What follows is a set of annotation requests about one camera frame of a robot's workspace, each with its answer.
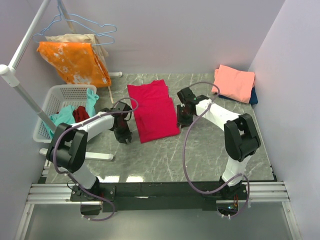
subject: folded red shirt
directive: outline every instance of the folded red shirt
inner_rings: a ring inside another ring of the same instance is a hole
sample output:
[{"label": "folded red shirt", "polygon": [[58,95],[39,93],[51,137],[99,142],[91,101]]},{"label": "folded red shirt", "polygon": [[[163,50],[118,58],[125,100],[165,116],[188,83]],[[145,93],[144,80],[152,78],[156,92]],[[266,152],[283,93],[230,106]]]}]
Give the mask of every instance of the folded red shirt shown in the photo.
[{"label": "folded red shirt", "polygon": [[[163,79],[150,84],[127,87],[129,96],[139,103],[133,114],[142,144],[180,133],[175,106]],[[131,104],[132,108],[136,107],[134,101],[131,101]]]}]

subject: wire hanger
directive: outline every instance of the wire hanger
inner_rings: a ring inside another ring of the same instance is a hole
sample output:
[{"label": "wire hanger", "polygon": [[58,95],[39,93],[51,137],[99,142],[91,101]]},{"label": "wire hanger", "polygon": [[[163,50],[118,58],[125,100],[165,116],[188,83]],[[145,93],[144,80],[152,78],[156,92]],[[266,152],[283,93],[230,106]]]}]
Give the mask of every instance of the wire hanger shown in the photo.
[{"label": "wire hanger", "polygon": [[39,41],[36,41],[36,40],[34,39],[35,36],[45,36],[45,32],[48,31],[48,30],[50,30],[51,26],[52,26],[54,23],[61,22],[62,19],[64,19],[64,20],[67,21],[67,22],[72,22],[72,23],[76,23],[76,24],[81,25],[82,27],[84,27],[84,28],[88,29],[89,31],[91,31],[92,33],[94,33],[94,35],[96,35],[97,37],[102,37],[102,36],[104,36],[104,37],[108,37],[108,38],[111,38],[111,39],[112,39],[111,42],[100,43],[100,44],[93,44],[92,46],[100,46],[100,45],[113,44],[113,43],[115,42],[114,37],[108,35],[108,34],[110,34],[110,33],[114,33],[114,32],[117,31],[117,27],[116,27],[115,25],[113,25],[113,24],[103,24],[103,25],[100,25],[99,23],[97,23],[97,22],[95,22],[95,21],[91,21],[91,20],[86,19],[86,18],[84,18],[84,17],[82,17],[82,16],[79,16],[79,15],[77,15],[77,14],[66,13],[68,16],[78,17],[78,18],[80,18],[80,19],[82,19],[82,20],[85,20],[85,21],[87,21],[87,22],[96,24],[96,25],[98,25],[98,26],[101,27],[101,28],[103,28],[103,27],[105,27],[105,26],[114,27],[114,30],[112,30],[112,31],[106,31],[106,32],[97,33],[96,31],[92,30],[91,28],[83,25],[82,23],[80,23],[80,22],[78,22],[78,21],[76,21],[76,20],[66,19],[65,16],[64,16],[64,14],[63,14],[63,12],[67,12],[67,11],[63,8],[63,5],[62,5],[62,3],[61,3],[60,0],[57,0],[57,2],[58,2],[57,8],[58,8],[59,14],[54,16],[52,22],[49,24],[48,27],[42,29],[40,33],[36,33],[36,34],[34,34],[34,35],[32,36],[32,39],[33,39],[36,43],[39,43]]}]

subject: marble table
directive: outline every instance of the marble table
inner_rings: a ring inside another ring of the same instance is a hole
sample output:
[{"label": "marble table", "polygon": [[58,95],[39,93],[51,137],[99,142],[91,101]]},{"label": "marble table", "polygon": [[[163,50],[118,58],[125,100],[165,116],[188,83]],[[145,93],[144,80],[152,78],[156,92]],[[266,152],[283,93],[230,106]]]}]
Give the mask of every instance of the marble table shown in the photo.
[{"label": "marble table", "polygon": [[[141,85],[153,80],[164,79],[173,102],[179,104],[177,92],[190,84],[214,80],[213,74],[124,74],[121,78],[112,80],[113,99],[128,96],[127,85]],[[197,84],[192,87],[193,93],[210,96],[211,86]],[[98,88],[100,96],[96,110],[112,106],[107,88]],[[251,105],[236,101],[217,98],[215,103],[238,114],[250,114],[257,125],[255,113]],[[177,136],[140,143],[136,122],[132,115],[128,122],[132,131],[132,143],[118,143],[114,133],[104,131],[87,143],[87,152],[114,154],[114,160],[86,160],[88,168],[101,182],[179,182],[185,181],[182,169],[182,147],[186,135],[183,128]],[[186,165],[193,181],[218,181],[225,170],[228,155],[225,149],[224,133],[206,119],[200,119],[188,137],[186,147]],[[245,173],[251,181],[274,180],[265,146],[261,147],[250,159]],[[46,183],[66,183],[68,177],[56,173],[51,165]]]}]

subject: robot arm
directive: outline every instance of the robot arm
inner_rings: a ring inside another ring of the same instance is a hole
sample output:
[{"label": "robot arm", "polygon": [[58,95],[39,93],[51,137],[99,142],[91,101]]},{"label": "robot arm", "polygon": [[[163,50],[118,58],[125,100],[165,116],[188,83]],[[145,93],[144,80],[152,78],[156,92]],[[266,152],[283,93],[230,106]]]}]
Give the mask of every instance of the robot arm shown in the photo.
[{"label": "robot arm", "polygon": [[[177,106],[178,123],[182,127],[193,122],[193,116],[206,111],[212,102],[204,95],[195,96],[189,87],[177,93],[182,105]],[[240,115],[212,103],[203,118],[209,120],[224,131],[225,149],[228,162],[220,182],[225,183],[238,174],[244,174],[248,161],[260,147],[261,142],[252,117],[245,113]],[[228,183],[229,187],[241,184],[242,176]]]},{"label": "robot arm", "polygon": [[[124,102],[119,102],[114,108],[105,108],[97,115],[107,112],[123,112],[130,111],[131,107]],[[126,144],[131,142],[132,133],[129,130],[127,120],[128,113],[116,113],[106,116],[101,116],[98,119],[68,132],[60,142],[57,151],[57,165],[64,172],[67,170],[85,189],[95,192],[99,188],[99,180],[90,172],[87,165],[84,164],[86,156],[87,141],[100,134],[105,130],[114,132],[115,138],[119,143]],[[62,123],[57,126],[53,139],[48,147],[46,159],[53,162],[53,153],[58,138],[63,132],[71,128],[71,125]]]}]

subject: orange tie-dye cloth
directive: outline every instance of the orange tie-dye cloth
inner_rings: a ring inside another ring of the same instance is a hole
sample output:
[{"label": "orange tie-dye cloth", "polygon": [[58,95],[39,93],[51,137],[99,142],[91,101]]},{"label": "orange tie-dye cloth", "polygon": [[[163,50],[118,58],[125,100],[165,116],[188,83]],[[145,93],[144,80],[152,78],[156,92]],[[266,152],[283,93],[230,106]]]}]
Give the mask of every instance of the orange tie-dye cloth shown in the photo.
[{"label": "orange tie-dye cloth", "polygon": [[37,52],[67,84],[111,86],[108,70],[90,43],[41,41]]}]

